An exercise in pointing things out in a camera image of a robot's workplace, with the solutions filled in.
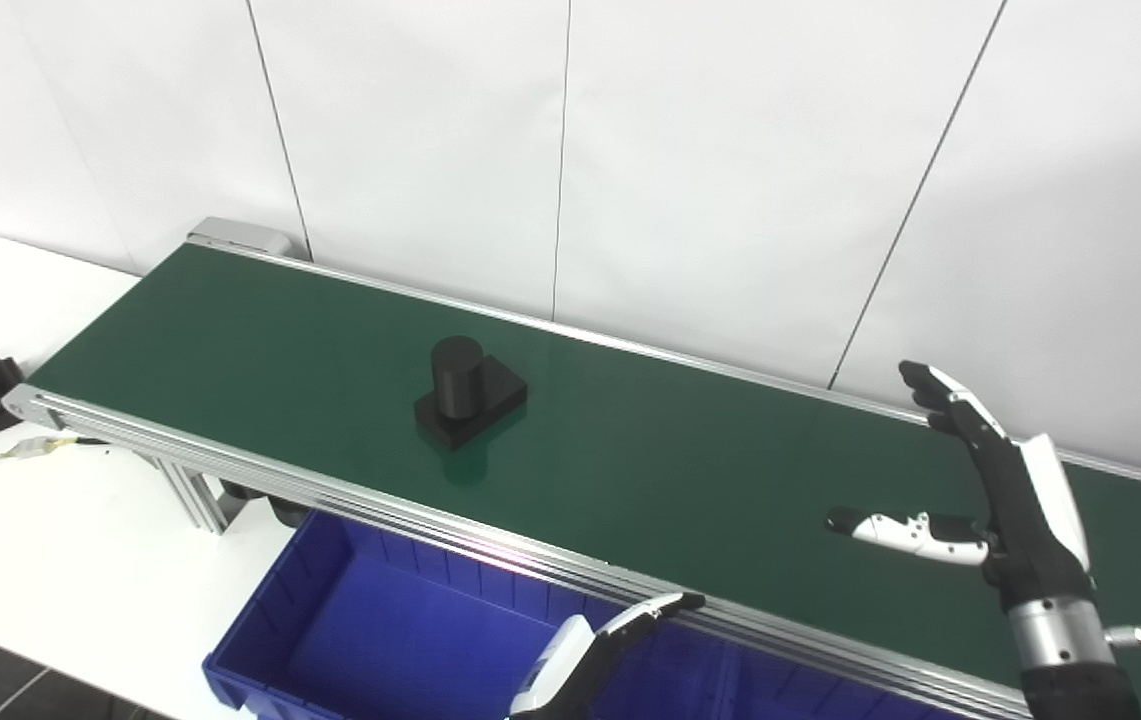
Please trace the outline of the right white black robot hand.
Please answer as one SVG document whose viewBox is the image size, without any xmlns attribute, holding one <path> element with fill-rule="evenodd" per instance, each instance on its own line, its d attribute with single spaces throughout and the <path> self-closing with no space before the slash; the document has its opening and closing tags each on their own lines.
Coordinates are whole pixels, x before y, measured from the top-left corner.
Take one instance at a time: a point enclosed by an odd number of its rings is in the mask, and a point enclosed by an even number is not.
<svg viewBox="0 0 1141 720">
<path fill-rule="evenodd" d="M 945 512 L 830 509 L 826 529 L 937 563 L 978 568 L 1001 610 L 1073 598 L 1095 602 L 1089 542 L 1076 497 L 1047 434 L 1017 439 L 957 379 L 936 366 L 898 365 L 928 427 L 966 446 L 989 509 L 985 529 Z"/>
</svg>

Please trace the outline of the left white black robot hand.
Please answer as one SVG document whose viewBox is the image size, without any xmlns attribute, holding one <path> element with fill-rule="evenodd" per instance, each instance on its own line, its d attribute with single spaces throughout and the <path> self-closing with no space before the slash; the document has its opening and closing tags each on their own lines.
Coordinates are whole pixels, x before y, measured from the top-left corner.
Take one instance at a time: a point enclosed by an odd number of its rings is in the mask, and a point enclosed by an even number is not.
<svg viewBox="0 0 1141 720">
<path fill-rule="evenodd" d="M 656 633 L 662 620 L 699 610 L 702 593 L 675 592 L 634 602 L 594 629 L 586 616 L 570 615 L 539 653 L 516 691 L 507 719 L 588 719 L 622 656 Z"/>
</svg>

